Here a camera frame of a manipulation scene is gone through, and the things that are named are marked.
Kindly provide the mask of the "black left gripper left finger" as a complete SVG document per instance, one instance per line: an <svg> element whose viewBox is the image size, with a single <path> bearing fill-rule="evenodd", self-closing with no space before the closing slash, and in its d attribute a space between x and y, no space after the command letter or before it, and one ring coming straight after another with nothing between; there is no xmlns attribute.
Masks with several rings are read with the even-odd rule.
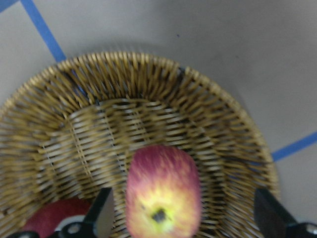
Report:
<svg viewBox="0 0 317 238"><path fill-rule="evenodd" d="M112 188L102 188L86 215L72 216L60 222L48 238L107 238L114 220ZM9 238L40 238L33 231L18 231Z"/></svg>

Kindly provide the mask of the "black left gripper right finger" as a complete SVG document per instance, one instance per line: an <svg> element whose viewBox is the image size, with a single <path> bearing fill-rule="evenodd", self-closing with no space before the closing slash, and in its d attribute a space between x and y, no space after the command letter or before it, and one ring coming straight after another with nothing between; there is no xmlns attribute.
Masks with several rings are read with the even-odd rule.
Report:
<svg viewBox="0 0 317 238"><path fill-rule="evenodd" d="M264 238L315 238L317 225L299 223L265 188L254 196L254 221Z"/></svg>

